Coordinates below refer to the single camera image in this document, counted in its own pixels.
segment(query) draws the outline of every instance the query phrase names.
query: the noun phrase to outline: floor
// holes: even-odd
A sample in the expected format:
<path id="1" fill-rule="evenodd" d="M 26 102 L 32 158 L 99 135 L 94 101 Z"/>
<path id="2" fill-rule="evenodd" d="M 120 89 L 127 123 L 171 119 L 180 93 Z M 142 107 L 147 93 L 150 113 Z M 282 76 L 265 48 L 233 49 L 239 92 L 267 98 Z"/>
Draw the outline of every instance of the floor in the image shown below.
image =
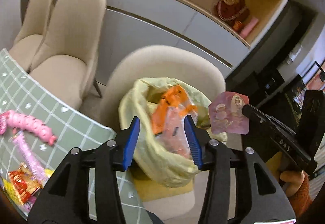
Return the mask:
<path id="1" fill-rule="evenodd" d="M 105 86 L 99 83 L 102 94 L 104 93 Z M 88 117 L 97 120 L 99 119 L 99 105 L 100 97 L 98 96 L 94 87 L 92 87 L 88 97 L 84 100 L 80 112 L 87 115 Z M 232 149 L 242 149 L 242 139 L 238 134 L 228 134 L 227 146 Z M 165 224 L 196 224 L 198 223 L 200 212 L 202 209 L 205 189 L 208 180 L 208 172 L 199 173 L 194 180 L 194 194 L 195 204 L 193 209 L 185 215 L 175 217 L 169 220 L 165 220 Z M 235 201 L 236 201 L 236 188 L 235 188 L 235 171 L 231 171 L 231 190 L 230 190 L 230 208 L 229 208 L 229 219 L 234 217 L 235 213 Z"/>

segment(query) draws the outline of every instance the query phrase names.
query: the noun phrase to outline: beige chair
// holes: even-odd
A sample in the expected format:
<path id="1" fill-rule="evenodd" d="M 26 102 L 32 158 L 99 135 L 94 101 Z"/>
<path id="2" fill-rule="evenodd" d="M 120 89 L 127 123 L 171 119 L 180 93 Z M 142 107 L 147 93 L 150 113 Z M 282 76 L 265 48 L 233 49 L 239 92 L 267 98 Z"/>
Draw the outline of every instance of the beige chair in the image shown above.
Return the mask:
<path id="1" fill-rule="evenodd" d="M 179 79 L 200 90 L 210 100 L 214 100 L 218 94 L 225 91 L 225 80 L 221 72 L 204 58 L 169 46 L 144 47 L 126 56 L 110 76 L 100 108 L 102 124 L 115 131 L 120 130 L 118 115 L 120 101 L 132 88 L 134 81 L 142 77 Z M 139 182 L 139 180 L 135 181 L 136 185 L 140 185 Z M 143 184 L 145 186 L 137 188 L 143 189 L 149 186 L 145 181 Z M 154 188 L 153 183 L 150 184 L 151 192 L 155 190 L 162 192 L 161 188 L 161 186 Z M 172 189 L 172 191 L 169 188 L 163 190 L 166 192 L 164 198 L 144 202 L 145 207 L 162 220 L 183 215 L 194 206 L 195 197 L 192 186 L 187 192 L 182 189 L 181 193 L 176 196 L 171 195 L 177 193 L 177 188 Z"/>
<path id="2" fill-rule="evenodd" d="M 95 78 L 106 0 L 58 0 L 30 76 L 78 109 Z"/>
<path id="3" fill-rule="evenodd" d="M 9 54 L 28 71 L 48 28 L 53 0 L 29 0 L 22 29 Z"/>

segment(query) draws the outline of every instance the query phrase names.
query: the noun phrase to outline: hand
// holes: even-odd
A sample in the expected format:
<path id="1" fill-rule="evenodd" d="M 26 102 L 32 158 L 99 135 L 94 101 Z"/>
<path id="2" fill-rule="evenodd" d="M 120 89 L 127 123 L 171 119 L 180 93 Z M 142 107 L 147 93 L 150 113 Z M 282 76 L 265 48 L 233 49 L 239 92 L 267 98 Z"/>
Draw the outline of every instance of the hand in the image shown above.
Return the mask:
<path id="1" fill-rule="evenodd" d="M 285 194 L 287 197 L 293 196 L 301 187 L 304 181 L 304 173 L 296 172 L 296 171 L 285 171 L 280 174 L 280 179 L 286 183 L 290 183 L 290 185 L 285 190 Z"/>

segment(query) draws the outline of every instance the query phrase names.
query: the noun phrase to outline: metal bolt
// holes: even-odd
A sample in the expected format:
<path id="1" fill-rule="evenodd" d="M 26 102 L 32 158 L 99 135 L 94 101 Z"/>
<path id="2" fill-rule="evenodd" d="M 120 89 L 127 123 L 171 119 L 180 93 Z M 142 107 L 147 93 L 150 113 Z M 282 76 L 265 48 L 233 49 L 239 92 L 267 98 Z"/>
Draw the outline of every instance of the metal bolt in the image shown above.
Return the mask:
<path id="1" fill-rule="evenodd" d="M 245 151 L 248 153 L 248 154 L 253 154 L 254 153 L 254 149 L 252 147 L 247 147 L 245 149 Z"/>
<path id="2" fill-rule="evenodd" d="M 75 155 L 75 154 L 78 154 L 79 153 L 79 148 L 72 148 L 71 150 L 71 154 Z"/>
<path id="3" fill-rule="evenodd" d="M 114 147 L 116 145 L 116 141 L 115 140 L 109 140 L 108 142 L 106 142 L 106 145 L 108 147 Z"/>
<path id="4" fill-rule="evenodd" d="M 218 142 L 216 139 L 211 139 L 211 140 L 209 141 L 209 143 L 210 143 L 210 145 L 212 145 L 212 146 L 218 146 L 218 144 L 219 144 L 219 142 Z"/>

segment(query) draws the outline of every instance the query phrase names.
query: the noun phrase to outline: table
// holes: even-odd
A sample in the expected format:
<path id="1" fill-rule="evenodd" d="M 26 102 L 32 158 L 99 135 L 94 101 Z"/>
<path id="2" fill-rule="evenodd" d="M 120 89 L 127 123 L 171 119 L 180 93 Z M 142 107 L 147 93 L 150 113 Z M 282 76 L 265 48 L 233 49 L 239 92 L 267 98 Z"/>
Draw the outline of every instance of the table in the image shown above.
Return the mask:
<path id="1" fill-rule="evenodd" d="M 6 49 L 0 51 L 0 113 L 13 109 L 33 115 L 44 121 L 58 136 L 54 146 L 44 144 L 38 137 L 25 132 L 26 141 L 35 157 L 45 168 L 55 170 L 73 147 L 82 150 L 94 149 L 116 133 L 108 127 L 86 117 L 53 96 L 31 78 L 11 58 Z M 10 141 L 12 130 L 0 136 L 0 174 L 8 179 L 9 171 L 17 170 L 23 158 Z M 129 172 L 116 172 L 121 203 L 127 224 L 151 224 L 152 221 L 142 205 Z M 89 213 L 96 220 L 95 170 L 89 174 Z M 27 212 L 18 207 L 25 218 Z"/>

